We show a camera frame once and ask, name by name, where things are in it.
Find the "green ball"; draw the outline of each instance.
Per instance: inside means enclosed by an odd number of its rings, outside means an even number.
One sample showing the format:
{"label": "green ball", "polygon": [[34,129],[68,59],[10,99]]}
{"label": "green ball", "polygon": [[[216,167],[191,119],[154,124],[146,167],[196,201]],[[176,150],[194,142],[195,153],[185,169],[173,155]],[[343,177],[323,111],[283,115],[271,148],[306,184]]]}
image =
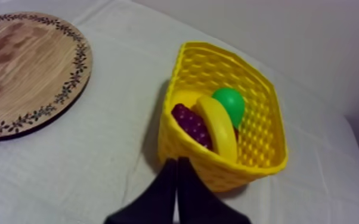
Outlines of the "green ball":
{"label": "green ball", "polygon": [[225,108],[235,128],[239,127],[245,112],[245,102],[242,95],[231,88],[221,88],[213,93],[212,98],[217,99]]}

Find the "basket rim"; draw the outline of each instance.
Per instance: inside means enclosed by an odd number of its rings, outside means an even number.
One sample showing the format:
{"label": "basket rim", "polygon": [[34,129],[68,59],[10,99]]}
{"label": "basket rim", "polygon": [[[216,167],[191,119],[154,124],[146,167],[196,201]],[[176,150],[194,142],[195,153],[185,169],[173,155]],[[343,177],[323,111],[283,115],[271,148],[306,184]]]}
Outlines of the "basket rim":
{"label": "basket rim", "polygon": [[[273,104],[275,105],[275,107],[277,107],[277,112],[280,115],[280,120],[279,120],[279,124],[281,129],[282,129],[282,133],[283,133],[283,138],[284,138],[284,145],[283,145],[283,151],[284,151],[284,157],[283,160],[276,166],[271,166],[271,167],[267,167],[267,168],[262,168],[262,167],[249,167],[249,166],[245,166],[242,164],[238,164],[238,163],[232,163],[228,160],[226,160],[225,158],[221,157],[220,155],[218,155],[217,153],[214,153],[208,149],[206,149],[205,147],[203,147],[202,145],[200,145],[198,142],[196,142],[193,138],[191,138],[191,136],[189,136],[184,130],[182,130],[182,128],[178,125],[177,121],[172,117],[171,115],[171,109],[169,107],[170,105],[170,100],[171,100],[171,95],[173,92],[173,88],[174,88],[174,84],[176,81],[176,76],[178,74],[179,69],[181,68],[181,59],[183,56],[183,53],[185,51],[185,49],[189,46],[189,45],[194,45],[194,44],[202,44],[202,45],[206,45],[210,48],[213,48],[217,51],[221,51],[224,52],[227,55],[230,55],[230,57],[232,57],[232,61],[234,63],[236,63],[237,65],[239,65],[240,67],[244,68],[245,70],[251,70],[252,73],[254,74],[259,74],[258,77],[256,77],[257,79],[259,79],[260,82],[263,82],[266,88],[269,88],[270,91],[273,92],[274,94],[274,102]],[[178,53],[178,58],[177,58],[177,63],[175,65],[175,68],[173,70],[172,73],[172,77],[170,79],[170,83],[167,89],[167,93],[166,93],[166,98],[164,100],[163,103],[163,111],[162,111],[162,116],[166,117],[166,121],[168,122],[168,127],[171,128],[176,136],[187,146],[187,148],[189,148],[190,150],[192,150],[192,152],[204,157],[204,159],[209,160],[210,162],[216,163],[217,165],[221,166],[221,167],[226,167],[226,168],[230,168],[232,170],[235,170],[237,172],[240,173],[245,173],[247,175],[253,174],[253,175],[272,175],[275,174],[281,170],[283,170],[286,167],[287,161],[288,161],[288,149],[287,149],[287,145],[286,145],[286,138],[284,136],[284,126],[282,123],[282,116],[281,116],[281,111],[279,110],[279,105],[278,105],[278,101],[277,101],[277,94],[274,90],[274,85],[268,81],[266,79],[266,77],[264,77],[257,69],[255,69],[254,67],[252,67],[250,64],[248,64],[246,61],[244,61],[242,58],[240,58],[237,54],[232,53],[230,51],[224,50],[222,48],[219,48],[215,45],[212,45],[211,43],[207,43],[207,42],[199,42],[199,41],[192,41],[192,42],[186,42],[184,44],[182,44],[182,46],[179,49],[179,53]]]}

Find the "white wall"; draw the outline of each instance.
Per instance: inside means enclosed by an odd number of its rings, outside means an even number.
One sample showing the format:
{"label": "white wall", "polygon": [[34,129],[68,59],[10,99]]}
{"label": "white wall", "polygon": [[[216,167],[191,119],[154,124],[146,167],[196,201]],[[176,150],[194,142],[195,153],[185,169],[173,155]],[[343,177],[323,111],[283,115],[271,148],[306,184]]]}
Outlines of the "white wall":
{"label": "white wall", "polygon": [[359,143],[359,0],[135,0],[294,78],[349,120]]}

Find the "purple toy grapes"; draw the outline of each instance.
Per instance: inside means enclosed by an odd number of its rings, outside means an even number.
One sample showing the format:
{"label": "purple toy grapes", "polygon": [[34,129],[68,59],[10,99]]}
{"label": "purple toy grapes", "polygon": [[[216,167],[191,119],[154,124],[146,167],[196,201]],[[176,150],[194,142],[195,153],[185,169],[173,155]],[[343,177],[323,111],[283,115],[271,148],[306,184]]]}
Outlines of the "purple toy grapes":
{"label": "purple toy grapes", "polygon": [[213,150],[213,143],[203,119],[184,104],[177,104],[171,111],[178,125],[200,145]]}

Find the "round wooden board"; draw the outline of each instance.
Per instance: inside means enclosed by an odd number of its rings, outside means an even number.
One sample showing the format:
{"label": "round wooden board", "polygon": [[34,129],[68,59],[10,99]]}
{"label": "round wooden board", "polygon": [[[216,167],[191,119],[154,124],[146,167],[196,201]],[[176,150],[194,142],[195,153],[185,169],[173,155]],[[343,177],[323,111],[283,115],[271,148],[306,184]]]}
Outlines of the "round wooden board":
{"label": "round wooden board", "polygon": [[74,102],[91,74],[88,42],[41,13],[0,15],[0,138],[47,123]]}

